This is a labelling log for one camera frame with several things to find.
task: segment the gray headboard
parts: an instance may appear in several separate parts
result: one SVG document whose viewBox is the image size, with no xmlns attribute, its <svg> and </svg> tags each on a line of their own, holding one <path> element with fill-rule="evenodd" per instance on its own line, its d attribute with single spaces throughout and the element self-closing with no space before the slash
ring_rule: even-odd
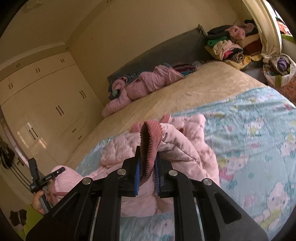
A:
<svg viewBox="0 0 296 241">
<path fill-rule="evenodd" d="M 136 57 L 119 70 L 108 76 L 108 82 L 125 74 L 140 74 L 143 71 L 153 71 L 159 64 L 174 64 L 177 62 L 192 63 L 196 60 L 212 60 L 206 51 L 207 45 L 201 26 L 186 33 L 173 37 Z"/>
</svg>

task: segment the wardrobe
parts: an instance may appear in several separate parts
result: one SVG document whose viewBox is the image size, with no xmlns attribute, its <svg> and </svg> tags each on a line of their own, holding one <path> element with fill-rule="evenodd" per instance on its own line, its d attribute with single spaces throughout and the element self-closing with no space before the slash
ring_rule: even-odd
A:
<svg viewBox="0 0 296 241">
<path fill-rule="evenodd" d="M 102 104 L 70 52 L 27 65 L 0 82 L 0 105 L 27 158 L 48 174 L 102 120 Z"/>
</svg>

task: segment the cartoon print bed sheet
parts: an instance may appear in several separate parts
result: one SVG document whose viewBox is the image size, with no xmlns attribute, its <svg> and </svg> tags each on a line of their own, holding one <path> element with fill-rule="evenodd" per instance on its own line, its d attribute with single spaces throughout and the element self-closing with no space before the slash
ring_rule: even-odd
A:
<svg viewBox="0 0 296 241">
<path fill-rule="evenodd" d="M 175 113 L 202 113 L 205 141 L 214 150 L 221 188 L 267 232 L 271 240 L 296 204 L 296 108 L 265 87 L 236 97 Z M 76 171 L 98 167 L 111 138 L 101 141 Z M 173 214 L 121 218 L 121 240 L 172 241 Z"/>
</svg>

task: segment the green shirt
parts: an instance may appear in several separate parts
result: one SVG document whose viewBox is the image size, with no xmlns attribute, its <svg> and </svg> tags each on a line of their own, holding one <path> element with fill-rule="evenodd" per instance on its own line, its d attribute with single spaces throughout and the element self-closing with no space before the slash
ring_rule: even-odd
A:
<svg viewBox="0 0 296 241">
<path fill-rule="evenodd" d="M 27 207 L 27 220 L 24 229 L 17 231 L 18 235 L 26 240 L 28 232 L 43 218 L 43 215 L 36 211 L 31 205 Z"/>
</svg>

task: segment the white curtain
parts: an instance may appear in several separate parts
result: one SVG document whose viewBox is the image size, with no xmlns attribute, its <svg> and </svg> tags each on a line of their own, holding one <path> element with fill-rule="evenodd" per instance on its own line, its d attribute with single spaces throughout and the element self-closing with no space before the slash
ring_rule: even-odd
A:
<svg viewBox="0 0 296 241">
<path fill-rule="evenodd" d="M 273 9 L 265 0 L 242 0 L 252 15 L 262 42 L 262 56 L 264 61 L 272 55 L 281 54 L 282 42 L 279 26 L 276 22 Z"/>
</svg>

